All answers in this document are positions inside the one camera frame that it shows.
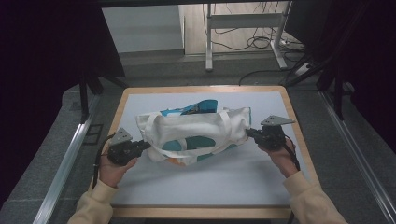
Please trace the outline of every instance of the hand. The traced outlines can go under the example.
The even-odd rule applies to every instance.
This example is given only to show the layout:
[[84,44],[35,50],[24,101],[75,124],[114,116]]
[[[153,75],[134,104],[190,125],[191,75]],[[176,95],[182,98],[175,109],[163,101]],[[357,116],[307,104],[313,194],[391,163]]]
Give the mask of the hand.
[[[295,145],[289,139],[286,139],[286,145],[294,151]],[[282,173],[286,178],[298,172],[291,159],[291,155],[285,148],[281,148],[277,151],[271,151],[265,147],[259,146],[259,149],[268,153],[272,162],[279,168],[280,173]]]
[[125,166],[119,166],[107,158],[107,151],[108,148],[101,156],[99,179],[111,188],[116,188],[124,174],[137,163],[137,158],[130,160]]

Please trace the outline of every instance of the white board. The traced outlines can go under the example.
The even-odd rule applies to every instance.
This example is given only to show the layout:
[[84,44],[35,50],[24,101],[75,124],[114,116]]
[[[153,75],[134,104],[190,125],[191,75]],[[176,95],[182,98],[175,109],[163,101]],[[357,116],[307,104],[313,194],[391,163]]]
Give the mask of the white board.
[[[202,100],[218,100],[218,108],[250,107],[252,128],[270,115],[288,118],[280,92],[210,92],[130,94],[119,127],[134,140],[142,136],[135,116],[166,108],[180,108]],[[283,131],[297,146],[297,158],[307,174],[298,142],[290,124]],[[169,161],[153,162],[146,152],[119,183],[113,205],[144,206],[249,206],[289,205],[289,194],[279,172],[253,139],[190,166]]]

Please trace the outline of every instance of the teal patch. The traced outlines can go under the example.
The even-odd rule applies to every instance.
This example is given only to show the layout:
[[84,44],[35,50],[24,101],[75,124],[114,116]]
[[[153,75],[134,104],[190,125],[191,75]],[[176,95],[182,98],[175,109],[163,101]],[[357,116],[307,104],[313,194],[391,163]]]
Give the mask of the teal patch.
[[237,145],[236,144],[230,144],[226,149],[224,149],[224,150],[227,150],[227,149],[230,149],[230,148],[233,148],[233,147],[237,147]]
[[165,143],[165,145],[163,145],[163,150],[181,151],[181,144],[176,140],[170,141],[170,142]]
[[196,149],[199,147],[213,147],[216,142],[208,137],[194,136],[186,138],[187,150]]
[[212,153],[209,153],[209,154],[206,154],[206,155],[202,155],[202,156],[198,156],[198,157],[197,157],[197,161],[204,160],[204,159],[209,158],[209,157],[211,157],[211,156],[213,156]]

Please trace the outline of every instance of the wall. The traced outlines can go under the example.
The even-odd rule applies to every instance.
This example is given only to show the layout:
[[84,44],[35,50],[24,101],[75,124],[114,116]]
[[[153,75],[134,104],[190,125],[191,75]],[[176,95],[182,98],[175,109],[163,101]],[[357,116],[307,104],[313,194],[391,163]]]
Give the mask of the wall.
[[102,10],[118,53],[183,49],[178,6]]

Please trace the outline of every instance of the black curtain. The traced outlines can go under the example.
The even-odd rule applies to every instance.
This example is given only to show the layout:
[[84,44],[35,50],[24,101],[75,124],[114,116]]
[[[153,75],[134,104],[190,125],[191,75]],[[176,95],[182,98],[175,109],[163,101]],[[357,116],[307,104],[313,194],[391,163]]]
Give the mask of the black curtain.
[[2,202],[36,154],[83,73],[123,77],[98,5],[3,1],[1,30]]

